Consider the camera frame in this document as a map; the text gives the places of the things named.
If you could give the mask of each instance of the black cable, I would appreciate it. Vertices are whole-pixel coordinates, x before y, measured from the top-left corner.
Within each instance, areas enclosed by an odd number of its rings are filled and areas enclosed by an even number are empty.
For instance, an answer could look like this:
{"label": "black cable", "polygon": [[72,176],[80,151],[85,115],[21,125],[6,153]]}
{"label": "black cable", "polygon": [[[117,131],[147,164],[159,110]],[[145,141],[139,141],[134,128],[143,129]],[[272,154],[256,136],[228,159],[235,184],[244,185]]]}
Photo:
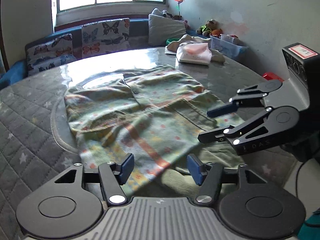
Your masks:
{"label": "black cable", "polygon": [[[301,163],[300,167],[298,168],[297,170],[297,174],[296,174],[296,197],[299,199],[298,197],[298,175],[299,175],[299,172],[301,170],[301,168],[306,164],[307,162],[304,162],[304,163]],[[309,224],[308,222],[304,222],[304,224],[307,226],[307,227],[311,227],[311,228],[320,228],[320,224]]]}

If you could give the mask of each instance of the green container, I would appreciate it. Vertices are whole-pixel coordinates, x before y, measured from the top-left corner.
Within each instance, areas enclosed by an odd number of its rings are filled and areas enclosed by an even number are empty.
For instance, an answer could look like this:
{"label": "green container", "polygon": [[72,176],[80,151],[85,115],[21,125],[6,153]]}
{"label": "green container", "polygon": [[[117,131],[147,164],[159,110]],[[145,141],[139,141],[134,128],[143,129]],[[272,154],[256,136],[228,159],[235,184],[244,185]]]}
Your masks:
{"label": "green container", "polygon": [[167,39],[165,45],[168,46],[170,42],[178,41],[179,39]]}

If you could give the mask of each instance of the window sill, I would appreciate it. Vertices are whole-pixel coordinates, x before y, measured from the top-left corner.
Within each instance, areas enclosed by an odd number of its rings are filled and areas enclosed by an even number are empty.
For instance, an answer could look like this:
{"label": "window sill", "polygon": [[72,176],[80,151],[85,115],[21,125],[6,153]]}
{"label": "window sill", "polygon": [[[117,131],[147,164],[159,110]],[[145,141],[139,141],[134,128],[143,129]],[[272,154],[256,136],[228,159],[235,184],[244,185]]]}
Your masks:
{"label": "window sill", "polygon": [[150,14],[154,8],[159,8],[162,11],[168,7],[169,5],[166,4],[147,2],[89,5],[58,13],[56,26],[113,15]]}

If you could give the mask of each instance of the window frame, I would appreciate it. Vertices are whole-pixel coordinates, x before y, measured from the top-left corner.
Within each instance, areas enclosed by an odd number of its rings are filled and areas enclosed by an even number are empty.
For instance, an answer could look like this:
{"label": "window frame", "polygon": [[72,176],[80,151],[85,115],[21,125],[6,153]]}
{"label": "window frame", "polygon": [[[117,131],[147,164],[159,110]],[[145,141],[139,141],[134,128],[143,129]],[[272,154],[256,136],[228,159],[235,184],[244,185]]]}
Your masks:
{"label": "window frame", "polygon": [[124,1],[124,2],[107,2],[107,3],[97,3],[97,0],[95,0],[94,4],[88,4],[88,5],[82,5],[82,6],[78,6],[78,7],[73,7],[70,9],[66,9],[66,10],[60,10],[60,0],[57,0],[57,14],[61,13],[61,12],[67,12],[69,10],[74,10],[74,9],[78,9],[78,8],[86,8],[89,6],[101,6],[101,5],[114,5],[114,4],[133,4],[133,3],[154,3],[154,4],[166,4],[167,0],[163,0],[163,2],[159,2],[159,1],[147,1],[147,0],[132,0],[132,1]]}

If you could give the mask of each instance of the label sticker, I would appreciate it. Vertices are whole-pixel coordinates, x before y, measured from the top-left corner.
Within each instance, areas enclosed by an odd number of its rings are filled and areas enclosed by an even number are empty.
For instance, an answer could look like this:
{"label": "label sticker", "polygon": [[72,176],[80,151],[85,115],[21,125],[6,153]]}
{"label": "label sticker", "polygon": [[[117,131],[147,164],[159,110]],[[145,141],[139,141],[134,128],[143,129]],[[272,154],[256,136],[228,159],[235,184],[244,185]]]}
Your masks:
{"label": "label sticker", "polygon": [[306,48],[303,45],[297,45],[294,47],[289,48],[290,51],[292,51],[294,54],[298,55],[302,59],[310,58],[313,56],[318,55],[318,53],[314,52],[311,49]]}

